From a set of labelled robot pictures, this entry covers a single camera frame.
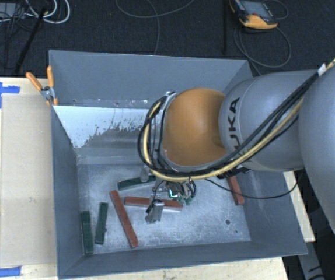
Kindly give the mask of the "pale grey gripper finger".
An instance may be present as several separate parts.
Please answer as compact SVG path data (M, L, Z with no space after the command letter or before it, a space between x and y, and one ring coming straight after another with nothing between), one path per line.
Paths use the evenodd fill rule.
M155 201L155 205L154 205L155 222L159 222L161 220L164 207L165 207L165 203L162 200Z
M155 212L155 201L152 201L146 210L145 221L148 224L155 223L157 221L156 212Z

